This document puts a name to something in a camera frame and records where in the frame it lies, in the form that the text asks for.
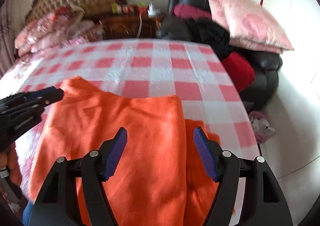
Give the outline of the orange fleece pants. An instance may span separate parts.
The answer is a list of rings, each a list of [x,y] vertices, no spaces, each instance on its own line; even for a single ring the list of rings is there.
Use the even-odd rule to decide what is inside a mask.
[[[50,111],[34,160],[30,225],[229,225],[236,190],[219,136],[175,96],[130,99],[83,78],[3,100],[1,151]]]

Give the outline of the small pink trash bin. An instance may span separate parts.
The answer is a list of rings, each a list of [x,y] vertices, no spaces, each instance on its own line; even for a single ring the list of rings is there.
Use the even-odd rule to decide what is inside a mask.
[[[270,126],[265,116],[258,111],[252,111],[249,114],[249,121],[252,125],[257,143],[264,143],[275,132],[275,129]]]

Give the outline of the stacked pink floral pillows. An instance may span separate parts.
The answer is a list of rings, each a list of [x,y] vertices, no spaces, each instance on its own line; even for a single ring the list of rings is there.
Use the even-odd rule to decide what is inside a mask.
[[[101,41],[104,30],[92,20],[83,20],[80,7],[61,7],[28,23],[16,36],[19,57],[51,48]]]

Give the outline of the pink white checkered sheet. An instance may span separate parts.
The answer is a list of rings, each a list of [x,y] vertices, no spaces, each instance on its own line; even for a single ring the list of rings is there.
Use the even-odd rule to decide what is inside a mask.
[[[23,57],[1,79],[1,97],[37,91],[81,76],[97,88],[128,98],[177,95],[194,120],[240,158],[258,146],[245,107],[213,50],[169,40],[127,39],[52,49]]]

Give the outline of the red cushion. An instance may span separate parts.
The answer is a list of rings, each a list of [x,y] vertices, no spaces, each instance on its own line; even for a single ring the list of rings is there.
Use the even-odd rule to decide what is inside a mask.
[[[237,52],[222,60],[222,65],[230,76],[238,93],[248,88],[255,80],[255,72],[250,63]]]

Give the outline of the pink curtain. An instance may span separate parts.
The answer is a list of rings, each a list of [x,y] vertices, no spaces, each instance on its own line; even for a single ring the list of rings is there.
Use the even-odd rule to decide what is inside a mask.
[[[5,0],[1,6],[0,21],[0,76],[15,63],[14,33],[12,31],[11,4]]]

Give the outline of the blue jeans leg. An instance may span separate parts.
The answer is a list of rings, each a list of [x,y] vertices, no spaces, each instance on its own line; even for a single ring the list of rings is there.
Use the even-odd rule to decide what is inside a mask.
[[[23,216],[22,216],[22,223],[24,226],[28,226],[29,225],[29,221],[30,221],[30,217],[31,217],[31,213],[33,210],[33,203],[32,202],[28,202],[28,204],[26,205],[24,211],[23,211]]]

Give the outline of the wooden nightstand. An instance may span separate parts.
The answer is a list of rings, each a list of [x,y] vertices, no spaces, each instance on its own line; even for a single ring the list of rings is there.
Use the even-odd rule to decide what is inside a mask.
[[[104,30],[104,40],[155,39],[156,32],[166,17],[166,15],[149,17],[148,14],[142,16],[102,14],[86,16],[84,20],[92,20],[95,24],[99,24]]]

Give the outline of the black garment on chair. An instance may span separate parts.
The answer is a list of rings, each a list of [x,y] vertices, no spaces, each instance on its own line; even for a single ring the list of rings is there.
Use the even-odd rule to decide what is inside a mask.
[[[219,60],[223,60],[231,54],[229,49],[230,33],[218,23],[208,18],[187,19],[191,41],[209,45]]]

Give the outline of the pink floral pillow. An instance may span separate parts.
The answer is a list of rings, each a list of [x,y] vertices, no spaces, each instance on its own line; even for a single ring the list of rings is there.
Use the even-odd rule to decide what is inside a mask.
[[[293,51],[284,29],[252,0],[208,0],[212,20],[230,34],[234,47],[282,54]]]

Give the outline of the magenta garment on chair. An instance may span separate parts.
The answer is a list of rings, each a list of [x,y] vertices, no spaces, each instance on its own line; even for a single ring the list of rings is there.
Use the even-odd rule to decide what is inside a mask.
[[[172,13],[176,17],[184,20],[186,19],[196,20],[204,17],[208,19],[212,18],[211,13],[187,4],[177,4],[176,6],[174,6]]]

